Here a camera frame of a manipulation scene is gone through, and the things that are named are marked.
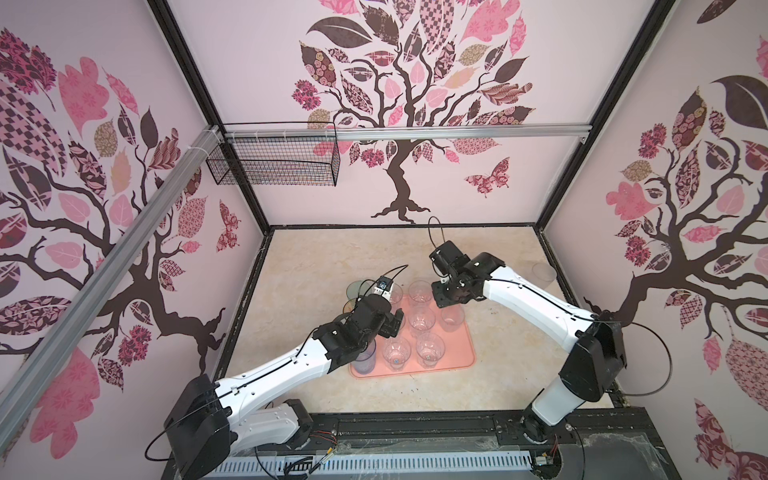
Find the green textured plastic cup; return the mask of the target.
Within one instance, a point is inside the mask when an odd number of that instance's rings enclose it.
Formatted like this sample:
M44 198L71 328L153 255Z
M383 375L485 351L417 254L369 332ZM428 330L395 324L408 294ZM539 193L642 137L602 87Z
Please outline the green textured plastic cup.
M357 298L364 284L365 284L365 280L356 280L351 282L346 288L347 299L351 300L351 299Z

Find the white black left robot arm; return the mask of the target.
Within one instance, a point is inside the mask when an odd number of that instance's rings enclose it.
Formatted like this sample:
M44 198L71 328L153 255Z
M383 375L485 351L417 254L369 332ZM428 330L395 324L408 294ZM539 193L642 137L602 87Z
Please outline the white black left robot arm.
M201 479L231 454L262 445L296 448L313 421L298 400L270 407L295 387L355 361L377 337L399 334L404 313L372 294L313 329L295 349L245 373L190 380L163 424L179 479Z

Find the pink plastic tray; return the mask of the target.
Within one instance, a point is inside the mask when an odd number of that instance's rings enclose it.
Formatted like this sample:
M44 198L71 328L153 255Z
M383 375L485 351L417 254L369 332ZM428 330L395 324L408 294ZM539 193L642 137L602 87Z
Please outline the pink plastic tray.
M399 371L399 372L391 371L385 365L385 361L382 358L383 342L385 339L389 339L389 338L382 338L381 336L377 336L375 339L375 342L376 342L375 368L368 375L359 375L352 369L352 365L351 365L347 368L347 370L354 378L369 379L369 378L402 376L406 374L432 373L432 372L443 371L443 370L469 368L475 363L475 360L476 360L475 350L474 350L474 346L472 343L471 335L470 335L467 324L464 323L464 325L455 332L450 332L450 333L444 332L439 324L440 309L435 305L435 302L432 301L429 308L433 310L437 322L429 333L437 334L443 338L446 345L446 352L444 357L440 360L440 362L437 364L436 367L430 368L430 369L422 367L417 360L416 347L415 347L417 337L413 337L410 334L409 328L408 328L407 314L411 309L411 307L409 306L408 295L405 295L403 297L402 302L399 305L399 308L404 313L404 319L403 319L403 326L401 327L400 332L396 337L407 339L410 342L410 345L412 347L412 353L408 363L406 364L406 366L402 371Z

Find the clear ribbed cup row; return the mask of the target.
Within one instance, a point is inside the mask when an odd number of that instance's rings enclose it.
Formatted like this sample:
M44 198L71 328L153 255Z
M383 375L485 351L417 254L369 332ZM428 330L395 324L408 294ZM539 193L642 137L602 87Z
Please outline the clear ribbed cup row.
M435 314L428 306L416 306L409 310L407 314L409 332L413 337L429 333L435 326L437 320Z

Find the blue plastic cup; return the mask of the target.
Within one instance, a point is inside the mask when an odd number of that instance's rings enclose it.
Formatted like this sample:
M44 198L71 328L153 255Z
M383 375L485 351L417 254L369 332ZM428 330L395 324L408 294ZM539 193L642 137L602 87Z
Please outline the blue plastic cup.
M368 347L352 362L352 369L359 375L370 374L376 365L376 342L371 341Z

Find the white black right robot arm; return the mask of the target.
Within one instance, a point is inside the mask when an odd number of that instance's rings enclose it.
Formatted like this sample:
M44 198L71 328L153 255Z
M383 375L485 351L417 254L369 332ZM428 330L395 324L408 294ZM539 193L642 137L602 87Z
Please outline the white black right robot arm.
M581 405L597 402L627 366L623 326L603 311L592 313L524 279L494 255L471 258L446 241L430 254L440 279L431 284L440 308L492 301L512 310L566 353L557 377L526 407L521 425L542 437Z

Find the pink faceted plastic cup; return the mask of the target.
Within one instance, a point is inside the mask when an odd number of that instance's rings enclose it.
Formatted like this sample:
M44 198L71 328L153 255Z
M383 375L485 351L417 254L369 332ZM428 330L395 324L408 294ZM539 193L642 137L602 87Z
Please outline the pink faceted plastic cup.
M461 305L452 305L440 309L439 324L446 333L455 332L465 323L465 312Z

